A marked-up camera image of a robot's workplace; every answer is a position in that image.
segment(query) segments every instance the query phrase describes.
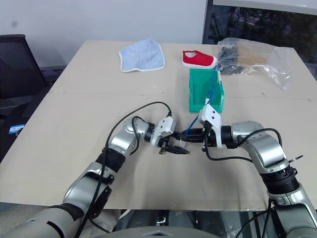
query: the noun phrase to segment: black chair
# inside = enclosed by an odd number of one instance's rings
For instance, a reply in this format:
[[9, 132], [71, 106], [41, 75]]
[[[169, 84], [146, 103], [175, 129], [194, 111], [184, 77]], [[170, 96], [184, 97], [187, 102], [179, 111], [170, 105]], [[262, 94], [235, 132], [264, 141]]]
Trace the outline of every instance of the black chair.
[[15, 107], [5, 119], [0, 132], [0, 163], [17, 135], [9, 134], [13, 125], [25, 124], [50, 90], [45, 82], [25, 35], [0, 36], [0, 97], [1, 99], [33, 96], [31, 102]]

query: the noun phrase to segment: plastic bag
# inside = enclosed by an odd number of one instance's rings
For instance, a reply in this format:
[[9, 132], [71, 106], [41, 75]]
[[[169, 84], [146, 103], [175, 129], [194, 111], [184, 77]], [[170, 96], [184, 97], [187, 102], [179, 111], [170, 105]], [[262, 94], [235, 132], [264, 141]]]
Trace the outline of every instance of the plastic bag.
[[262, 71], [284, 91], [289, 88], [292, 48], [238, 38], [225, 38], [218, 45], [221, 46], [218, 68], [222, 74], [249, 75]]

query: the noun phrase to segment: table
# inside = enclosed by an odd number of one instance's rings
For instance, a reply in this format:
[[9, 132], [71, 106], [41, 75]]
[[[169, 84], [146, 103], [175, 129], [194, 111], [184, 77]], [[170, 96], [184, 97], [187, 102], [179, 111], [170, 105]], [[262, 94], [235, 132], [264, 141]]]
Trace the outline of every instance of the table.
[[315, 0], [213, 0], [213, 4], [317, 15], [317, 1]]
[[[189, 69], [182, 50], [216, 54], [211, 45], [161, 44], [166, 68], [120, 72], [118, 51], [132, 42], [86, 41], [43, 99], [0, 164], [0, 201], [54, 205], [94, 161], [112, 126], [128, 112], [152, 101], [170, 105], [176, 130], [188, 127]], [[285, 154], [304, 158], [293, 163], [297, 178], [317, 207], [317, 83], [295, 51], [293, 83], [283, 92], [265, 75], [223, 76], [223, 125], [255, 120], [282, 135]], [[157, 123], [160, 105], [138, 115]], [[265, 186], [248, 162], [209, 161], [201, 145], [188, 144], [189, 155], [159, 155], [141, 143], [127, 158], [112, 185], [106, 208], [262, 210]], [[215, 156], [247, 156], [243, 149], [211, 149]]]

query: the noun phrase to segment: red sneaker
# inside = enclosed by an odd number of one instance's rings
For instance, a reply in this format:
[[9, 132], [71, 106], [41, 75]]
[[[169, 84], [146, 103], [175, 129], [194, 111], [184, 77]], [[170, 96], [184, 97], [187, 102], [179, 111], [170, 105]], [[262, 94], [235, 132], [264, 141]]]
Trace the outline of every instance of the red sneaker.
[[199, 51], [183, 51], [183, 65], [190, 68], [214, 68], [218, 63], [216, 57]]

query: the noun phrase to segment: green plastic bin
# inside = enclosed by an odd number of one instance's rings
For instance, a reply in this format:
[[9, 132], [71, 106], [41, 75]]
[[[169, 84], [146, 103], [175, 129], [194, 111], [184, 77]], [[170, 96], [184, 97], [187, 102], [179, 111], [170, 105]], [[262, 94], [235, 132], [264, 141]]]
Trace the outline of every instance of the green plastic bin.
[[[222, 112], [224, 91], [220, 72], [214, 69], [191, 68], [189, 70], [189, 112], [199, 112], [206, 103], [206, 97], [212, 81], [211, 93], [214, 93], [210, 105], [219, 113]], [[215, 86], [220, 82], [217, 91]]]

